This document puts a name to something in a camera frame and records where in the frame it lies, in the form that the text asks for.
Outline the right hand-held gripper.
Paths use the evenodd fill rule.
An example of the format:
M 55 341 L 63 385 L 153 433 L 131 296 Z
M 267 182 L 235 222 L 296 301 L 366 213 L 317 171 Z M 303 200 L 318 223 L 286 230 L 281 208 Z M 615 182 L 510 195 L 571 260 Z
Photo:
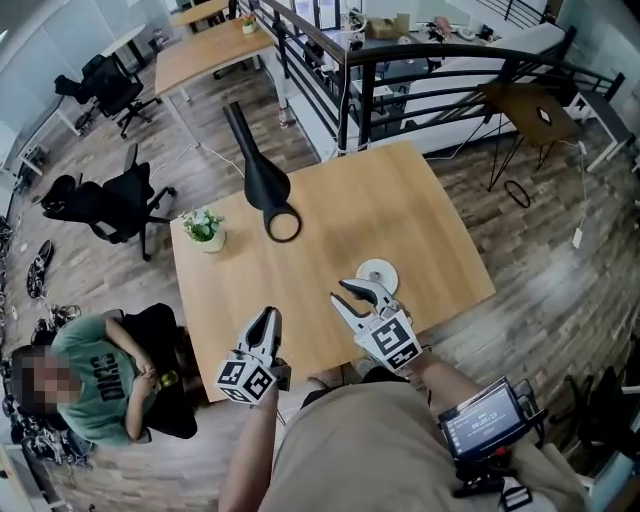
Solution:
M 360 278 L 340 280 L 339 284 L 378 312 L 360 314 L 342 297 L 330 294 L 334 309 L 355 333 L 354 341 L 362 349 L 390 371 L 399 371 L 420 355 L 411 319 L 382 284 Z

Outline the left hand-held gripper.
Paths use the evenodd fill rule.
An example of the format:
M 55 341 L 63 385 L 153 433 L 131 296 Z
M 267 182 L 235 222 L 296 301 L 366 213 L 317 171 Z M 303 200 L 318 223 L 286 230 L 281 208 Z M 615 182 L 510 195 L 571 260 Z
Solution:
M 232 350 L 221 362 L 215 387 L 229 400 L 246 405 L 258 405 L 274 387 L 288 391 L 291 367 L 277 357 L 281 336 L 281 313 L 273 306 L 266 306 L 240 334 L 241 351 Z M 271 365 L 256 355 L 268 356 Z

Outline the white round plate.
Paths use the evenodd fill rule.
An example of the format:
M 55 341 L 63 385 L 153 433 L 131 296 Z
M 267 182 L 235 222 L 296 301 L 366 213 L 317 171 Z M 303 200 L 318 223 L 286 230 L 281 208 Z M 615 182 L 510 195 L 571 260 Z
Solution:
M 380 274 L 377 280 L 369 279 L 369 273 L 372 271 L 377 271 Z M 375 258 L 364 261 L 358 267 L 356 277 L 382 285 L 391 296 L 395 295 L 399 286 L 399 277 L 395 267 L 384 259 Z

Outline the person's right forearm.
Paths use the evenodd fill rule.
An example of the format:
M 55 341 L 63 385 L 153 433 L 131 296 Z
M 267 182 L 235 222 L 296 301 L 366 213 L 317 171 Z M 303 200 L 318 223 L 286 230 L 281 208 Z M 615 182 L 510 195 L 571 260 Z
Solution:
M 432 391 L 446 410 L 459 406 L 482 387 L 438 355 L 423 351 L 406 365 L 407 371 Z

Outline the black office chair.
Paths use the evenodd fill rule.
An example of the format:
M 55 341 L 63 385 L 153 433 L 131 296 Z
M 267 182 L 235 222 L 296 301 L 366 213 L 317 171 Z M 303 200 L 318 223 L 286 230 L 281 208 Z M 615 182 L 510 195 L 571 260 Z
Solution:
M 84 112 L 74 123 L 74 127 L 83 132 L 90 128 L 95 120 L 94 112 L 97 103 L 94 95 L 88 87 L 76 82 L 65 75 L 59 75 L 54 79 L 55 93 L 60 96 L 73 98 L 80 106 L 91 103 L 88 111 Z
M 83 80 L 81 84 L 96 100 L 97 107 L 106 118 L 116 118 L 120 128 L 120 136 L 127 139 L 127 130 L 134 118 L 145 123 L 152 119 L 144 114 L 144 110 L 152 104 L 160 105 L 162 100 L 153 97 L 148 101 L 141 101 L 144 86 L 136 73 L 129 73 L 119 58 L 112 54 L 105 57 L 101 54 L 94 56 L 82 68 Z
M 150 261 L 146 251 L 146 227 L 150 223 L 168 224 L 156 210 L 166 196 L 174 197 L 173 187 L 156 192 L 151 186 L 150 165 L 137 161 L 138 145 L 129 146 L 124 171 L 99 185 L 70 175 L 59 176 L 40 204 L 44 216 L 59 221 L 83 223 L 101 240 L 122 244 L 137 236 L 141 256 Z
M 194 406 L 176 353 L 183 336 L 172 309 L 158 303 L 121 321 L 108 317 L 105 323 L 107 339 L 133 358 L 137 371 L 124 416 L 129 438 L 139 442 L 149 428 L 180 439 L 193 437 L 197 432 Z M 158 377 L 171 370 L 180 381 L 160 389 Z
M 587 375 L 579 389 L 571 375 L 564 378 L 571 389 L 574 407 L 560 416 L 549 418 L 551 425 L 569 421 L 569 429 L 560 442 L 564 451 L 576 439 L 584 447 L 604 447 L 619 452 L 634 462 L 640 461 L 640 431 L 632 429 L 632 413 L 624 385 L 613 366 L 604 371 L 597 386 L 595 377 Z

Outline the potted plant in white pot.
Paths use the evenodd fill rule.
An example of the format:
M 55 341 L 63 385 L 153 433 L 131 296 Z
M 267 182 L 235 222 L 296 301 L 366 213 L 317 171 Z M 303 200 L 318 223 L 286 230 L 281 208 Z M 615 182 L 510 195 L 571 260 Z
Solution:
M 185 234 L 205 253 L 219 252 L 226 241 L 225 218 L 202 207 L 179 216 Z

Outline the person's beige shirt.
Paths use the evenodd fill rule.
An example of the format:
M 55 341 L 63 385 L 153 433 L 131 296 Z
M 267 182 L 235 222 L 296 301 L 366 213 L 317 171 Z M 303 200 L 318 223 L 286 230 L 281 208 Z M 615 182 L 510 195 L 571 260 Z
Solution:
M 396 382 L 353 385 L 289 422 L 259 512 L 498 512 L 460 485 L 426 399 Z

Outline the black desk lamp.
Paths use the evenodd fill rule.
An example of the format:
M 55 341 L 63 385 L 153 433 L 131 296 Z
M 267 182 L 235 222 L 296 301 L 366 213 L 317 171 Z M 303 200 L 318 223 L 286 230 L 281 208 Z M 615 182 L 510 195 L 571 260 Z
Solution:
M 230 103 L 223 108 L 223 112 L 244 157 L 246 200 L 253 208 L 262 212 L 264 229 L 273 242 L 283 244 L 295 240 L 302 230 L 303 221 L 288 203 L 290 179 L 261 153 L 239 103 Z M 272 222 L 281 215 L 290 216 L 297 223 L 295 231 L 284 238 L 275 236 L 271 227 Z

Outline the pile of black headsets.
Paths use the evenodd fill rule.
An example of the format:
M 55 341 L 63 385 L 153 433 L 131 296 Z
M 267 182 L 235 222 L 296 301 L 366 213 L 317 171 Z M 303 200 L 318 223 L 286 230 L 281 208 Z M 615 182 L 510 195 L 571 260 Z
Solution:
M 6 218 L 0 215 L 0 383 L 4 398 L 0 403 L 2 413 L 10 420 L 11 439 L 36 459 L 49 461 L 58 466 L 89 467 L 88 456 L 92 443 L 74 434 L 64 419 L 57 413 L 31 413 L 23 407 L 10 383 L 12 364 L 6 350 L 6 283 L 7 251 L 13 230 Z M 30 346 L 50 345 L 57 332 L 71 320 L 81 315 L 77 305 L 45 306 L 47 316 L 34 325 Z

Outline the dark wooden side table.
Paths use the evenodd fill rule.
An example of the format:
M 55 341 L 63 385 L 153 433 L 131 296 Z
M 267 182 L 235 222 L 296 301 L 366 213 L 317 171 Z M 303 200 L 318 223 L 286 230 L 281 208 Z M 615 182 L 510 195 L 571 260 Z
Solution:
M 506 118 L 516 131 L 516 138 L 500 167 L 497 167 L 499 142 L 496 142 L 488 191 L 497 184 L 523 143 L 539 150 L 536 169 L 540 170 L 556 143 L 579 134 L 576 121 L 538 84 L 491 82 L 481 85 L 480 91 L 500 120 Z

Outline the cardboard box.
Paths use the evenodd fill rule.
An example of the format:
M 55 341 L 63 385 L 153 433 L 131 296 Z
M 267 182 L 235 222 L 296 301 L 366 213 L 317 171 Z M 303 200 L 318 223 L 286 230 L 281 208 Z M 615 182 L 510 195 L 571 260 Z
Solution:
M 410 15 L 398 13 L 394 18 L 369 17 L 365 34 L 367 39 L 399 39 L 409 34 Z

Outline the light wooden table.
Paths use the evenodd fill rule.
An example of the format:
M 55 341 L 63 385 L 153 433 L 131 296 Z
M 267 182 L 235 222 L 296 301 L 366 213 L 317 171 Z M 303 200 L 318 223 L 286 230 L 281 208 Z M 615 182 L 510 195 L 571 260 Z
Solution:
M 246 59 L 276 56 L 275 40 L 260 26 L 244 33 L 244 21 L 216 25 L 163 50 L 157 57 L 156 96 L 183 90 L 191 82 Z

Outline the grey desk with white legs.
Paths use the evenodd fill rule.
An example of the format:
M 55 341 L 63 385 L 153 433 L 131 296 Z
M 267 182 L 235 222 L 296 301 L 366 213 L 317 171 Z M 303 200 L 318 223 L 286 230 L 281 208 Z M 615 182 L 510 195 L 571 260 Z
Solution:
M 66 112 L 65 106 L 67 103 L 66 96 L 57 95 L 56 99 L 45 108 L 44 112 L 24 132 L 21 132 L 16 137 L 14 143 L 15 158 L 40 177 L 43 176 L 42 168 L 35 163 L 33 155 L 38 148 L 47 152 L 47 149 L 41 143 L 54 126 L 62 123 L 76 137 L 81 137 L 80 130 L 75 127 L 75 123 Z

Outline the white top table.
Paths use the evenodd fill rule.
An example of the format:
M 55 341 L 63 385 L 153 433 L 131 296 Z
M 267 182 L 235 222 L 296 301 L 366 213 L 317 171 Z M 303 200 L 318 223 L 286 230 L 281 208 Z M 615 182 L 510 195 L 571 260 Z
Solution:
M 142 55 L 140 49 L 138 48 L 135 39 L 143 33 L 146 28 L 146 24 L 142 23 L 140 25 L 135 26 L 133 29 L 129 30 L 124 35 L 117 38 L 114 42 L 112 42 L 108 47 L 106 47 L 101 55 L 103 57 L 109 57 L 112 54 L 116 53 L 122 47 L 127 47 L 131 52 L 133 58 L 135 59 L 138 67 L 140 69 L 144 68 L 147 65 L 147 61 L 145 57 Z

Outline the round wooden table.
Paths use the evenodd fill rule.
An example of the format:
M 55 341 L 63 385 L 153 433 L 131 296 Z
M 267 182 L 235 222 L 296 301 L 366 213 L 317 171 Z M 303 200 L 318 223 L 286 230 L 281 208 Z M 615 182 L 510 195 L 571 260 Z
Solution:
M 206 0 L 204 3 L 171 16 L 173 27 L 186 26 L 202 20 L 217 17 L 223 13 L 229 5 L 229 0 Z

